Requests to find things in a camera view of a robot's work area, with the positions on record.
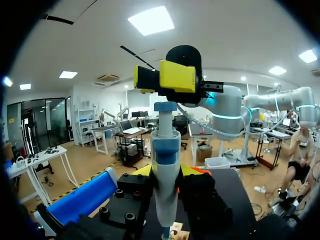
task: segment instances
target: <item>floor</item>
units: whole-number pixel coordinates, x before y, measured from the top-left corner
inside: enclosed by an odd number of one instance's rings
[[[149,136],[145,135],[145,142],[147,145],[148,151],[150,150],[150,141]],[[192,152],[190,146],[190,139],[182,140],[183,142],[188,143],[186,150],[181,150],[181,163],[191,166],[192,164]],[[232,149],[241,149],[244,144],[243,138],[237,138],[232,142],[225,142],[224,149],[228,150]],[[219,141],[214,139],[211,141],[212,145],[212,156],[217,157],[219,152]],[[78,183],[82,183],[86,179],[93,176],[95,173],[111,166],[118,176],[123,173],[132,173],[135,171],[134,168],[125,167],[121,164],[120,161],[113,155],[114,143],[111,138],[107,139],[107,148],[109,151],[109,155],[104,155],[102,153],[96,152],[95,147],[82,147],[76,146],[73,142],[68,142],[62,144],[64,148],[67,149],[67,156]],[[253,142],[252,139],[249,140],[248,148],[250,152],[255,156],[258,144]],[[269,162],[272,162],[274,159],[273,150],[271,153],[264,153],[264,158]],[[258,204],[261,206],[262,210],[259,207],[254,207],[255,213],[257,213],[256,218],[259,219],[264,212],[269,211],[268,208],[268,199],[271,199],[273,196],[276,196],[277,189],[280,187],[280,184],[283,180],[283,177],[287,170],[287,165],[289,158],[287,156],[288,152],[288,144],[283,144],[283,148],[281,150],[279,156],[279,165],[272,171],[270,171],[267,167],[259,164],[254,169],[250,166],[241,167],[240,169],[240,179],[242,184],[249,196],[251,203]],[[144,157],[141,159],[135,166],[137,168],[143,168],[147,164],[150,163],[150,159]],[[53,168],[54,174],[51,175],[48,169],[45,169],[39,173],[40,179],[44,182],[44,176],[48,176],[50,182],[53,183],[53,186],[49,187],[46,184],[44,188],[48,192],[50,198],[53,200],[60,196],[61,194],[69,191],[74,188],[74,185],[69,182],[67,175],[63,169],[62,162],[60,158],[54,158],[50,160],[50,164]],[[197,162],[197,166],[203,165],[203,162]],[[293,189],[298,189],[300,187],[300,183],[295,181],[292,185]],[[265,187],[267,194],[262,194],[254,190],[254,187]],[[19,185],[19,198],[26,197],[27,195],[33,192],[33,187],[31,182],[27,176],[27,174],[23,174],[20,179]],[[41,203],[40,198],[37,196],[27,202],[24,203],[25,207],[28,211],[32,211],[36,208],[36,206]]]

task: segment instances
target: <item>orange object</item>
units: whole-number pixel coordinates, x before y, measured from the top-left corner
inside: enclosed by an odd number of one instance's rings
[[[196,171],[198,171],[199,173],[202,173],[202,174],[208,173],[211,176],[211,172],[208,171],[208,170],[202,170],[201,168],[196,167],[196,166],[191,166],[190,168],[193,169],[193,170],[196,170]]]

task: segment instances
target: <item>white bin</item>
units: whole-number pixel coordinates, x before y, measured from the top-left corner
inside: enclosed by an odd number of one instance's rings
[[[209,157],[204,160],[207,169],[229,169],[230,162],[224,156]]]

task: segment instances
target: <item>person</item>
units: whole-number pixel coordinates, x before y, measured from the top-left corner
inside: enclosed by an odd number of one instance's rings
[[[301,126],[300,130],[297,130],[291,138],[288,169],[281,184],[281,190],[275,199],[268,202],[269,207],[272,207],[278,203],[283,202],[287,198],[286,189],[289,183],[294,180],[299,180],[304,183],[304,180],[308,176],[306,182],[307,186],[304,188],[302,194],[298,197],[298,201],[301,201],[304,196],[310,191],[313,176],[309,174],[310,164],[314,156],[315,141],[308,128]]]

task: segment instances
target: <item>blue pipette tip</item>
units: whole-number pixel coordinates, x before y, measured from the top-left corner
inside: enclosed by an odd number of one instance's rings
[[[168,240],[169,239],[169,236],[170,236],[170,227],[164,227],[164,239],[165,240]]]

